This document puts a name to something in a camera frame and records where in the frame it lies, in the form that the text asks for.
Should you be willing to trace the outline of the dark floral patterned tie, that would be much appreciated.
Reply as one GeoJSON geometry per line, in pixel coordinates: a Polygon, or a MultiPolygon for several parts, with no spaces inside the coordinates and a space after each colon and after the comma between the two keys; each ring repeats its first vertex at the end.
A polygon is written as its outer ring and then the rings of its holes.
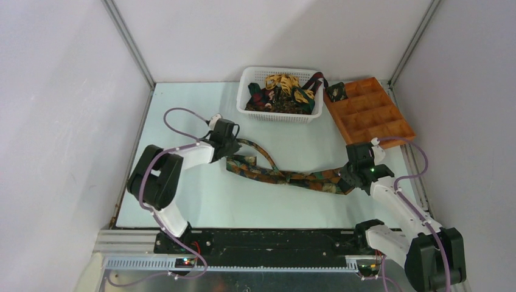
{"type": "Polygon", "coordinates": [[[256,156],[234,154],[226,158],[226,170],[244,178],[261,183],[295,186],[317,192],[347,195],[355,189],[339,176],[339,169],[305,173],[280,170],[272,157],[260,145],[238,138],[241,145],[249,146],[260,153],[270,164],[269,168],[257,165],[256,156]]]}

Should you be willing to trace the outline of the orange compartment tray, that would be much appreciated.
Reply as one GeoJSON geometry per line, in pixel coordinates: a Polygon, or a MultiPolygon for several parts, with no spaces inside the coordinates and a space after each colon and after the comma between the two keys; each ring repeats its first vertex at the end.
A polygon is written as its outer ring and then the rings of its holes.
{"type": "Polygon", "coordinates": [[[331,102],[325,89],[324,103],[347,145],[377,137],[382,148],[392,148],[414,140],[416,133],[375,77],[347,82],[345,88],[348,99],[339,102],[331,102]]]}

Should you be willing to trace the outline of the white plastic mesh basket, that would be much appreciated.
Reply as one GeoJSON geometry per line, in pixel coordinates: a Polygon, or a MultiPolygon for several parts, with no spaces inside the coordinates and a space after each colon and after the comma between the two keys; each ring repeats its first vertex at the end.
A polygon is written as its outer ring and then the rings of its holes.
{"type": "Polygon", "coordinates": [[[245,105],[248,99],[251,97],[248,91],[248,85],[250,83],[257,83],[261,88],[265,88],[264,81],[267,76],[276,74],[291,74],[296,76],[299,79],[300,85],[303,86],[316,72],[317,71],[308,69],[273,68],[259,66],[248,67],[244,69],[240,78],[239,89],[237,92],[237,111],[257,120],[309,123],[313,119],[319,117],[322,113],[324,95],[324,89],[322,88],[320,88],[315,94],[315,107],[312,113],[309,115],[247,111],[245,110],[245,105]]]}

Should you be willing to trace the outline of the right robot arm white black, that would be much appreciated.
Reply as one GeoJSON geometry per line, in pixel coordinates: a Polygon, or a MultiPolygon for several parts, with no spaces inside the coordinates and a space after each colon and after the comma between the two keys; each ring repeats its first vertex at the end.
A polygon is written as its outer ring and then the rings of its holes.
{"type": "Polygon", "coordinates": [[[416,291],[450,291],[465,282],[462,234],[443,227],[404,195],[403,177],[382,163],[386,153],[380,139],[349,144],[346,151],[339,183],[364,191],[391,213],[401,230],[396,233],[378,219],[361,222],[355,226],[355,249],[361,254],[376,250],[396,262],[416,291]]]}

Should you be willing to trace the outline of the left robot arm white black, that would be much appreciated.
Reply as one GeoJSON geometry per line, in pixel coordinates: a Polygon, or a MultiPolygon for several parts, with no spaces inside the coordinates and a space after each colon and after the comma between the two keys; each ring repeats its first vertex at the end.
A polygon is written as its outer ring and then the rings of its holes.
{"type": "Polygon", "coordinates": [[[196,139],[193,144],[169,149],[146,146],[126,184],[127,191],[170,236],[169,246],[181,254],[192,246],[192,236],[185,232],[190,224],[175,202],[182,172],[211,164],[240,149],[237,142],[238,124],[214,117],[209,122],[209,128],[208,134],[196,139]]]}

